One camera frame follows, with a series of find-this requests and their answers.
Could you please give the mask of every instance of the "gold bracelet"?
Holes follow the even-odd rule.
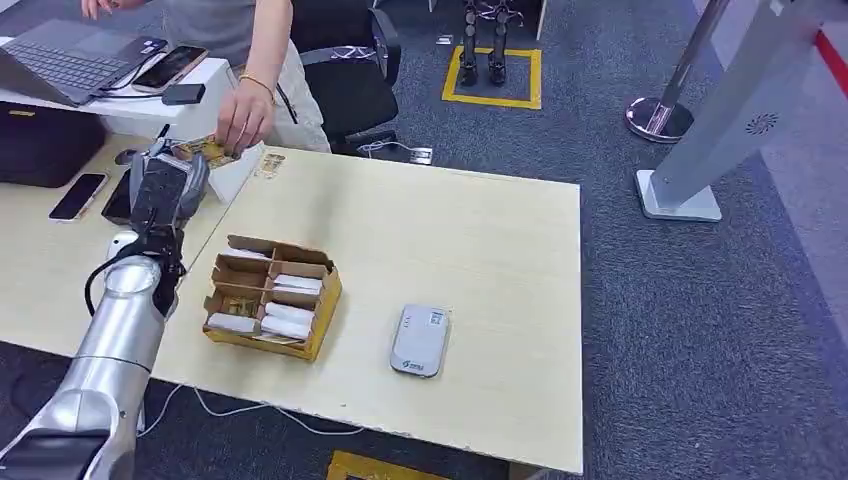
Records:
[[[262,88],[264,88],[268,92],[268,95],[271,95],[271,103],[273,103],[275,107],[277,106],[277,100],[274,98],[274,91],[268,88],[268,85],[265,85],[264,83],[260,82],[249,73],[242,73],[241,75],[239,75],[239,82],[241,82],[242,80],[250,80],[253,83],[261,85]]]

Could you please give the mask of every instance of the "white pocket wifi device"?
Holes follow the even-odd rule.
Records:
[[[407,305],[398,322],[389,363],[399,372],[433,377],[442,366],[448,338],[448,312]]]

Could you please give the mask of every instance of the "laptop keyboard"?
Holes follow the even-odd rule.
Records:
[[[115,58],[80,58],[28,42],[15,42],[2,48],[48,82],[82,90],[100,86],[127,65]]]

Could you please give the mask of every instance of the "black bag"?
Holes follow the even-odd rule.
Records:
[[[0,102],[0,182],[61,187],[105,141],[97,115]]]

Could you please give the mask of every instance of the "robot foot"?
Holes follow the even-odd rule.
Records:
[[[506,64],[503,62],[489,62],[489,81],[501,86],[506,82]]]
[[[477,83],[477,65],[476,64],[466,64],[464,58],[460,58],[460,70],[459,70],[459,82],[466,86],[470,87]]]

